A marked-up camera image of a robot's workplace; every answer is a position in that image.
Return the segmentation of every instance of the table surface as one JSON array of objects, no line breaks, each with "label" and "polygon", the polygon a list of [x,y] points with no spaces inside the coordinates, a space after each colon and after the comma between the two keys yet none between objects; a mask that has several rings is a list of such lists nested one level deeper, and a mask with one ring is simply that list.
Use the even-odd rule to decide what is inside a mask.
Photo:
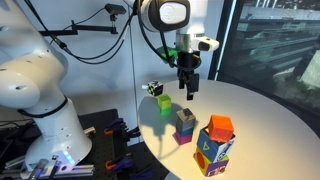
[{"label": "table surface", "polygon": [[[142,137],[154,156],[183,180],[195,179],[308,179],[320,177],[320,139],[289,110],[258,93],[235,85],[200,80],[193,101],[178,81],[164,84],[171,97],[172,114],[161,116],[157,99],[147,95],[138,112]],[[192,142],[179,146],[173,137],[176,111],[189,108],[197,122]],[[235,143],[226,171],[204,177],[193,154],[199,131],[212,114],[229,116]]]}]

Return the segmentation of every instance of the window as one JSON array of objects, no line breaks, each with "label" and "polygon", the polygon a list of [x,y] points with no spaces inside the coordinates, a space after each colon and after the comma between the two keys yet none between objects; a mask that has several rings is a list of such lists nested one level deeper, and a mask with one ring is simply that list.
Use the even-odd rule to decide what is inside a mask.
[{"label": "window", "polygon": [[224,12],[233,14],[220,24],[221,47],[214,54],[209,79],[276,99],[316,118],[318,126],[312,128],[320,130],[320,1],[234,3],[234,11],[230,3],[224,5]]}]

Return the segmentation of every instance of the colorful block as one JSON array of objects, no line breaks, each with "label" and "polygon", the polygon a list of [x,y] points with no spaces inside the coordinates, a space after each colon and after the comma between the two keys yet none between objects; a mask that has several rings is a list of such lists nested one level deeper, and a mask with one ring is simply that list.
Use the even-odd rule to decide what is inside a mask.
[{"label": "colorful block", "polygon": [[160,107],[161,115],[171,114],[171,98],[167,94],[161,94],[158,96],[158,105]]},{"label": "colorful block", "polygon": [[192,141],[192,134],[188,136],[181,136],[178,132],[175,132],[174,136],[176,137],[179,145],[183,145]]},{"label": "colorful block", "polygon": [[165,116],[165,115],[170,115],[171,114],[171,107],[166,108],[166,109],[160,109],[160,114]]},{"label": "colorful block", "polygon": [[157,80],[148,83],[148,93],[153,96],[159,96],[163,92],[163,84]]},{"label": "colorful block", "polygon": [[176,131],[180,134],[180,136],[188,136],[190,134],[193,134],[193,127],[192,128],[189,128],[189,129],[186,129],[184,131],[180,131],[178,128],[177,128],[177,124],[176,124]]},{"label": "colorful block", "polygon": [[218,142],[229,142],[234,132],[231,119],[226,116],[211,115],[208,127],[210,139]]},{"label": "colorful block", "polygon": [[209,138],[208,127],[205,127],[200,130],[197,146],[209,161],[214,163],[229,154],[235,138],[236,136],[233,134],[231,140],[227,143],[212,141]]},{"label": "colorful block", "polygon": [[171,108],[171,98],[167,94],[158,96],[158,105],[160,109]]},{"label": "colorful block", "polygon": [[212,163],[198,147],[193,157],[204,176],[213,176],[223,173],[229,162],[229,157],[225,156],[220,161]]},{"label": "colorful block", "polygon": [[177,111],[178,119],[176,122],[176,128],[179,132],[185,131],[187,129],[193,128],[196,122],[195,115],[186,108]]}]

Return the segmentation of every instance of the gray cube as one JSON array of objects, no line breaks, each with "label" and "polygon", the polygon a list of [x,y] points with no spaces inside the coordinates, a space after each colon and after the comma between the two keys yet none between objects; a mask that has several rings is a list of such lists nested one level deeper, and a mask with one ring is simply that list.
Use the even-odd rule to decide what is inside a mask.
[{"label": "gray cube", "polygon": [[186,108],[177,111],[178,119],[176,122],[176,128],[179,132],[185,131],[187,129],[193,128],[196,122],[196,116]]}]

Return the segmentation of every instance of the white wall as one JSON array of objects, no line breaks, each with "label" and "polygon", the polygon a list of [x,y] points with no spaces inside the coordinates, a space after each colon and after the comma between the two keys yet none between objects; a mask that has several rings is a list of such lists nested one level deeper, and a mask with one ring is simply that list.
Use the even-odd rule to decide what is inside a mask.
[{"label": "white wall", "polygon": [[[31,2],[50,30],[62,29],[70,25],[71,20],[77,22],[86,19],[107,3],[123,5],[128,10],[121,0],[33,0]],[[34,26],[42,30],[43,28],[25,6],[24,1],[19,1],[19,4]],[[206,35],[211,38],[216,37],[222,5],[223,0],[209,0]],[[128,15],[127,12],[125,15],[118,16],[116,26],[119,33]],[[99,13],[86,24],[110,26],[109,14],[106,11]],[[155,79],[161,82],[177,79],[176,69],[171,69],[164,64],[144,42],[137,17],[133,18],[130,32],[132,34],[128,33],[118,54],[105,64],[98,66],[82,64],[65,54],[70,66],[67,76],[61,82],[61,89],[73,100],[79,115],[116,108],[128,127],[134,128],[137,126],[137,107],[146,94],[146,91],[141,89],[141,85]],[[155,47],[161,46],[158,34],[147,34]],[[61,36],[61,40],[67,43],[74,54],[94,56],[111,47],[117,37],[106,32],[80,31],[77,36]],[[166,38],[168,45],[174,47],[175,33],[167,33]],[[202,79],[206,79],[212,52],[201,53],[201,57],[203,64],[197,72]],[[0,108],[0,120],[10,116],[17,117],[18,114],[15,111]]]}]

